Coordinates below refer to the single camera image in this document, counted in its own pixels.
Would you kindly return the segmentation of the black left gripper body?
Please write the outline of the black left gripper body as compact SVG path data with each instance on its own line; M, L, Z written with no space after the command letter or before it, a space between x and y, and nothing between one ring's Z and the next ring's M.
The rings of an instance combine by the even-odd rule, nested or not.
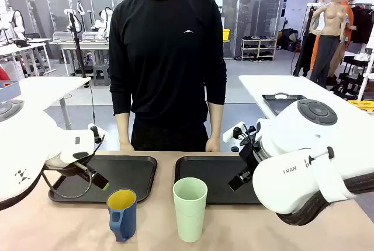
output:
M73 162L64 168L57 168L44 164L44 170L55 170L65 177L79 176L82 179L89 179L94 174L94 169L86 164Z

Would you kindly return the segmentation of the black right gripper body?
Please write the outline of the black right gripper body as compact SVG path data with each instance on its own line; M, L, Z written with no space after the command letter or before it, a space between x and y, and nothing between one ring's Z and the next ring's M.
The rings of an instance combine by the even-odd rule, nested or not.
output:
M255 140L255 135L241 134L240 138L242 138L240 141L240 146L242 146L242 149L239 151L239 156L246 163L246 166L241 173L253 173L261 161L259 156L259 152L261 150L260 143L259 141Z

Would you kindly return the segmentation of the person's left hand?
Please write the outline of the person's left hand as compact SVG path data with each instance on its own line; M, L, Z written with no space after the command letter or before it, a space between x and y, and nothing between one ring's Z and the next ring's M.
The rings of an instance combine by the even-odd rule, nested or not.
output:
M210 137L205 146L206 152L219 152L220 151L220 140L217 137Z

